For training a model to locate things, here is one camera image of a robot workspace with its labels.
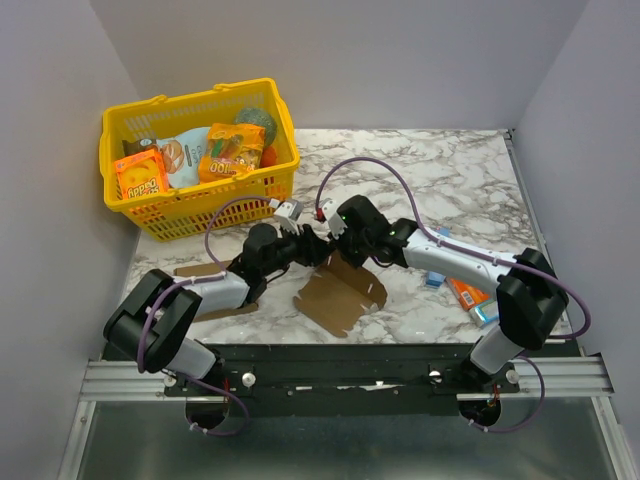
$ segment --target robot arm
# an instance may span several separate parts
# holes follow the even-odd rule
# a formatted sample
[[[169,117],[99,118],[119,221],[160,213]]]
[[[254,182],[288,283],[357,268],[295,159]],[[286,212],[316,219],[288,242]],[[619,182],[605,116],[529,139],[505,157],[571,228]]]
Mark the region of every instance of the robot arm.
[[[210,281],[190,281],[161,270],[147,272],[108,320],[104,338],[129,358],[136,359],[149,309],[163,292],[172,288],[146,336],[144,368],[151,373],[168,369],[195,379],[203,378],[217,357],[200,343],[186,338],[195,317],[254,303],[266,290],[267,277],[272,273],[289,268],[291,262],[321,265],[333,251],[309,225],[297,225],[300,211],[295,200],[279,206],[276,218],[281,225],[281,236],[271,225],[254,225],[244,241],[242,253],[226,272],[211,277]]]
[[[427,238],[413,220],[400,219],[390,224],[366,197],[354,196],[340,206],[326,200],[320,209],[318,214],[329,224],[333,243],[354,267],[361,266],[368,257],[375,257],[402,267],[434,270],[497,299],[499,325],[474,346],[463,365],[466,373],[480,383],[490,381],[492,375],[522,350],[542,348],[568,303],[566,293],[537,275],[445,248]],[[437,232],[431,233],[444,240]],[[533,249],[527,248],[516,255],[487,251],[450,239],[446,242],[555,276],[545,257]]]

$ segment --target orange package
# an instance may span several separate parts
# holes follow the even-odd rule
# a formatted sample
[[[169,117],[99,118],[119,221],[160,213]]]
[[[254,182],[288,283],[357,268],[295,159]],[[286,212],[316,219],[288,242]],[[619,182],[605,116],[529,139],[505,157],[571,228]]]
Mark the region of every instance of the orange package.
[[[214,123],[207,134],[207,151],[198,165],[200,183],[249,173],[260,167],[264,127]]]
[[[146,150],[115,162],[122,198],[135,198],[169,189],[162,154]]]
[[[447,277],[447,285],[451,288],[454,295],[466,311],[471,310],[473,307],[480,305],[482,302],[486,302],[491,298],[482,290],[478,290],[471,285],[462,283],[460,280],[456,280],[451,277]]]

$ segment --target white marble countertop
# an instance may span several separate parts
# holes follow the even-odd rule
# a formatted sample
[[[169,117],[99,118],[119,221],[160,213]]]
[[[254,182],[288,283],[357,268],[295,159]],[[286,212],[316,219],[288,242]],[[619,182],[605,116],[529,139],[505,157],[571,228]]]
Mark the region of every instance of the white marble countertop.
[[[293,196],[305,204],[300,223],[321,228],[312,220],[313,200],[332,166],[353,156],[371,156],[389,162],[405,178],[426,225],[448,227],[453,238],[492,250],[519,252],[536,246],[500,132],[297,130],[296,143],[301,161]],[[395,178],[373,164],[344,167],[329,181],[323,198],[343,201],[358,193],[391,221],[412,217]],[[251,225],[213,232],[211,247],[218,258],[235,257]],[[158,243],[143,232],[126,291],[152,268],[173,273],[179,266],[208,263],[203,245],[203,235]],[[188,336],[212,343],[451,343],[475,342],[484,334],[446,284],[433,290],[424,286],[422,271],[385,270],[371,261],[365,266],[386,287],[387,304],[363,316],[347,338],[334,337],[296,310],[293,297],[311,275],[311,269],[298,265],[270,284],[257,312],[195,323]],[[560,322],[556,332],[566,329]]]

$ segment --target snack bag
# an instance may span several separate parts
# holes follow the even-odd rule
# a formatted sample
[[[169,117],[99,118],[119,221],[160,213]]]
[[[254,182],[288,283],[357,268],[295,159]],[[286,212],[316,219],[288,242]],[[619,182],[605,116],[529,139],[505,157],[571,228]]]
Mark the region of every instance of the snack bag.
[[[259,168],[265,129],[257,125],[214,123],[207,151],[198,167],[200,183],[213,182]]]
[[[164,169],[173,188],[198,185],[198,165],[207,146],[209,127],[197,127],[170,138],[143,138],[122,142],[125,155],[156,149],[162,153]]]

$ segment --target bolt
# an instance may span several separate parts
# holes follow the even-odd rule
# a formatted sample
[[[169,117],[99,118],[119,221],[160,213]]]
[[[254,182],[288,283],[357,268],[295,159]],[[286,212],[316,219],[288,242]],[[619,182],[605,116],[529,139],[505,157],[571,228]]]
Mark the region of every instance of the bolt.
[[[255,383],[256,383],[256,376],[253,373],[247,372],[244,375],[242,375],[242,384],[245,387],[251,388]]]
[[[165,375],[163,383],[165,387],[173,387],[178,381],[171,375]]]
[[[509,382],[511,385],[515,385],[520,381],[520,375],[515,370],[507,371],[505,377],[507,379],[507,382]]]
[[[440,372],[437,370],[431,370],[429,372],[429,378],[432,383],[442,383],[442,375],[440,375]]]

